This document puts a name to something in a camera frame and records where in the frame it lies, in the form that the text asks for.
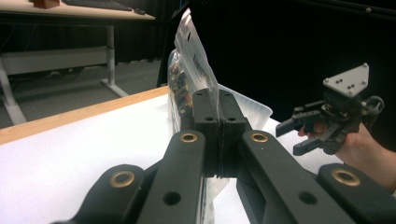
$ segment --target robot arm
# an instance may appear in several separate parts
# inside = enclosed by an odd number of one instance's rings
[[[368,85],[367,63],[334,77],[325,78],[324,100],[294,108],[290,119],[276,126],[276,137],[304,126],[313,132],[315,122],[325,122],[327,129],[320,137],[312,137],[293,147],[293,154],[301,156],[315,148],[323,148],[329,155],[343,145],[348,133],[359,131],[362,122],[370,131],[384,108],[383,100],[372,96],[362,100],[359,93]]]

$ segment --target black metal bar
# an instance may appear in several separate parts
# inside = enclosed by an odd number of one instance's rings
[[[360,16],[396,21],[396,10],[394,10],[394,8],[387,8],[387,6],[376,6],[376,1],[373,1],[374,4],[356,4],[348,1],[337,0],[297,0],[297,2],[314,7],[324,7],[348,13],[355,13]]]
[[[218,114],[213,108],[208,89],[192,95],[192,122],[195,131],[205,136],[205,176],[212,177],[219,170],[220,125]]]
[[[361,171],[327,164],[320,167],[317,181],[357,223],[396,222],[396,200]]]
[[[244,133],[239,151],[266,201],[261,223],[354,223],[271,134]]]
[[[92,186],[76,215],[53,224],[125,223],[137,207],[145,172],[134,165],[119,165],[105,171]]]
[[[251,127],[231,93],[219,90],[219,105],[221,113],[219,176],[237,177],[240,159],[238,143],[242,134],[251,130]]]
[[[261,224],[266,201],[247,166],[243,162],[239,165],[236,190],[238,191],[242,205],[244,205],[250,224]]]
[[[175,133],[136,223],[201,223],[205,213],[205,137]]]

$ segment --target floor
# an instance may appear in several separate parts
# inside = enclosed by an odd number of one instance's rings
[[[160,65],[161,59],[118,63],[116,85],[128,94],[156,88]],[[106,76],[105,66],[93,66],[82,71],[55,71],[10,76],[9,79],[22,113],[27,121],[32,121],[119,98],[101,84]],[[0,129],[12,125],[1,103]]]

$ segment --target wooden table edge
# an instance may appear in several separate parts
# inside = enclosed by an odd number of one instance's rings
[[[119,109],[127,105],[137,104],[168,93],[166,86],[142,91],[137,94],[121,97],[119,99],[107,101],[97,105],[90,105],[80,109],[72,110],[62,114],[50,116],[43,119],[36,119],[23,124],[14,125],[0,129],[0,145],[22,139],[24,137],[42,133],[63,125],[87,119],[96,115]]]

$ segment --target table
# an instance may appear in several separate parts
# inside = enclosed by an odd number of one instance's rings
[[[73,7],[62,1],[58,7],[48,9],[33,7],[28,0],[0,0],[0,22],[32,23],[43,25],[105,26],[106,47],[87,49],[62,49],[30,52],[8,52],[0,55],[0,82],[4,92],[4,105],[14,124],[26,122],[14,99],[7,76],[107,63],[107,79],[102,80],[118,96],[128,95],[115,83],[114,25],[145,24],[155,20],[150,15],[101,8]]]
[[[170,139],[167,87],[0,130],[0,223],[50,223],[70,219],[108,168],[147,169],[160,160]],[[275,134],[269,118],[263,130]],[[304,139],[296,132],[278,141],[288,150]],[[320,150],[295,158],[317,173],[340,162]],[[236,179],[214,200],[216,223],[248,223]]]

